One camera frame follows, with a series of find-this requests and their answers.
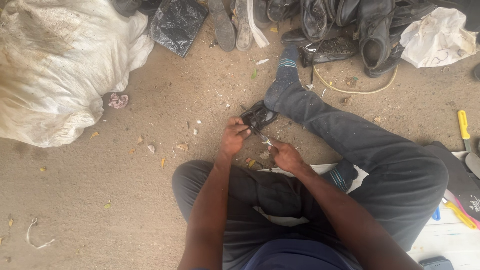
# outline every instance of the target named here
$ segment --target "man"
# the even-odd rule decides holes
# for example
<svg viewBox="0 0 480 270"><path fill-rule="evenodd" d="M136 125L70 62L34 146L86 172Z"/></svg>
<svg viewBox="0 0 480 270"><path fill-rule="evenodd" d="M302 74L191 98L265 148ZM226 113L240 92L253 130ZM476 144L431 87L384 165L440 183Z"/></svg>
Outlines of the man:
<svg viewBox="0 0 480 270"><path fill-rule="evenodd" d="M179 269L421 269L405 251L440 203L448 181L444 164L423 147L302 88L297 57L294 47L285 48L266 107L303 124L343 156L342 164L356 164L369 175L346 195L292 145L277 140L268 149L295 177L232 166L250 130L231 117L215 162L193 160L173 175L173 193L188 223ZM268 215L309 222L273 224L256 206Z"/></svg>

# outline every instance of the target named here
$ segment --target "dirt floor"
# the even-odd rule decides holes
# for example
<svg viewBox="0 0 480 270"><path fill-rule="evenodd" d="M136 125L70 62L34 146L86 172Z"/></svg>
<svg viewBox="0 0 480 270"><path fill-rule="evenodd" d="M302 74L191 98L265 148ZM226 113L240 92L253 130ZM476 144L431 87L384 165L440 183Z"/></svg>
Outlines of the dirt floor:
<svg viewBox="0 0 480 270"><path fill-rule="evenodd" d="M186 223L171 190L171 176L183 162L214 160L227 118L240 115L241 105L263 99L282 50L279 38L294 28L285 23L279 35L264 31L271 42L264 49L254 45L248 52L224 52L219 46L209 48L215 36L207 20L185 59L156 44L145 66L131 72L122 93L130 98L127 107L109 107L105 95L104 116L72 144L38 148L0 139L0 269L175 269ZM266 58L269 61L255 65ZM477 54L442 73L442 67L416 69L402 60L390 88L372 95L326 90L323 100L369 121L377 119L379 126L419 144L439 140L452 151L464 150L456 116L463 109L476 151L480 83L471 71L479 62ZM254 68L257 77L251 79ZM391 76L368 78L360 56L321 64L318 70L332 85L354 91L374 90ZM299 73L307 84L310 69L300 67ZM317 79L314 85L313 91L322 95L325 87ZM99 135L90 138L94 132ZM322 139L282 116L264 133L298 146L309 164L341 158ZM143 145L136 144L139 136ZM177 148L179 143L188 143L188 150ZM147 149L149 144L155 154ZM259 138L249 138L234 164L246 166L245 159L253 158L271 167L271 158L260 157L265 150ZM38 223L32 226L31 240L41 245L55 239L49 246L28 245L25 236L32 218Z"/></svg>

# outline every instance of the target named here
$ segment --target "yellow wire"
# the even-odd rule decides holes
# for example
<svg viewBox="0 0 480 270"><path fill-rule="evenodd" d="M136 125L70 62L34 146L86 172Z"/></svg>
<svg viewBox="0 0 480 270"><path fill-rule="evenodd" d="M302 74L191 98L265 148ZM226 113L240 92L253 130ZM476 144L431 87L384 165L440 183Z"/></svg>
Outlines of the yellow wire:
<svg viewBox="0 0 480 270"><path fill-rule="evenodd" d="M373 93L377 93L377 92L380 92L382 90L384 90L385 88L389 87L393 80L395 79L395 75L396 75L396 71L398 70L398 65L395 66L395 69L393 70L393 75L392 75L392 78L390 79L390 81L388 82L387 85L385 85L384 87L378 89L378 90L375 90L375 91L370 91L370 92L358 92L358 91L346 91L346 90L341 90L341 89L338 89L338 88L335 88L331 85L329 85L321 76L320 74L318 74L318 71L317 71L317 68L316 67L313 67L313 73L315 73L315 75L317 76L317 78L328 88L332 89L332 90L335 90L335 91L339 91L339 92L343 92L343 93L349 93L349 94L373 94Z"/></svg>

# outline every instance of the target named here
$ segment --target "phone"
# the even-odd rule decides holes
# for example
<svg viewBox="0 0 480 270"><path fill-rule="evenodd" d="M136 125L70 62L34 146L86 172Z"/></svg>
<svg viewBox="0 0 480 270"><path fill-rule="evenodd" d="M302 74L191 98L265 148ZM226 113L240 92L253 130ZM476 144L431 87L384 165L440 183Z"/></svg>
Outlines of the phone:
<svg viewBox="0 0 480 270"><path fill-rule="evenodd" d="M419 264L425 270L454 270L450 260L443 256L421 260Z"/></svg>

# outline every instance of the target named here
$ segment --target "dark gray pants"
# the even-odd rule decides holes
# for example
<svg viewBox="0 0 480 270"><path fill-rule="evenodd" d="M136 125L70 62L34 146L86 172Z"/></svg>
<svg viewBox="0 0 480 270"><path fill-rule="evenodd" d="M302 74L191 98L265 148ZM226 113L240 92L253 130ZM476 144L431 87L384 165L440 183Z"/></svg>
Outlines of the dark gray pants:
<svg viewBox="0 0 480 270"><path fill-rule="evenodd" d="M303 124L345 159L369 173L349 195L404 250L410 250L446 189L448 174L442 161L412 141L331 107L298 82L280 96L275 111ZM180 165L173 174L173 194L187 222L212 167L210 162L193 160ZM292 237L328 244L354 268L360 268L297 178L232 166L228 195L223 269L238 270L264 243ZM253 206L260 206L268 215L304 216L310 222L294 227L276 225Z"/></svg>

